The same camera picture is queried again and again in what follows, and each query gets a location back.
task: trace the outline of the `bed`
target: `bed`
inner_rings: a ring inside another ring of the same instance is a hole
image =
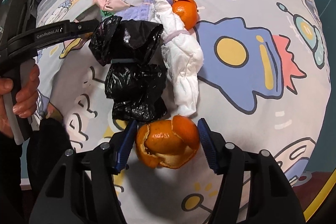
[[[315,148],[331,91],[326,41],[314,0],[195,0],[204,65],[193,121],[242,149],[267,149],[294,185]],[[75,20],[92,0],[41,0],[37,26]],[[39,52],[41,70],[36,120],[58,112],[77,151],[91,150],[125,127],[113,120],[102,67],[76,39]],[[172,86],[163,99],[176,113]],[[177,170],[151,170],[134,152],[129,169],[114,178],[130,223],[206,223],[221,178],[200,149]],[[241,217],[248,202],[246,173]]]

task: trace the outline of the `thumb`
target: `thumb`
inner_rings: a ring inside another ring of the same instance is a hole
[[[13,88],[13,81],[11,79],[0,78],[0,95],[11,92]]]

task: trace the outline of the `elastic band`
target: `elastic band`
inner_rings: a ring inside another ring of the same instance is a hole
[[[135,60],[132,58],[112,59],[111,64],[115,64],[115,63],[135,63]]]
[[[181,33],[184,33],[184,34],[189,34],[190,33],[187,31],[187,30],[177,30],[175,32],[172,32],[171,34],[169,34],[166,39],[165,39],[165,44],[169,41],[172,41],[175,37],[177,37],[178,35],[180,35]]]

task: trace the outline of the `gray handle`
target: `gray handle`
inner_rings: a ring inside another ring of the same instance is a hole
[[[13,80],[13,90],[11,93],[3,95],[3,100],[6,108],[9,124],[14,134],[14,140],[17,145],[22,144],[29,139],[33,130],[31,127],[32,117],[22,119],[13,112],[13,106],[16,104],[16,94],[24,87],[28,80],[29,74],[35,64],[34,59],[30,59],[22,63],[19,67],[13,68],[6,72],[3,77]]]

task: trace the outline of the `purple knitted item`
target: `purple knitted item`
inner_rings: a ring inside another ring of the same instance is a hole
[[[144,0],[146,3],[154,3],[154,0]],[[130,7],[126,10],[117,12],[115,15],[120,16],[122,20],[148,20],[149,4],[142,4],[139,7]]]

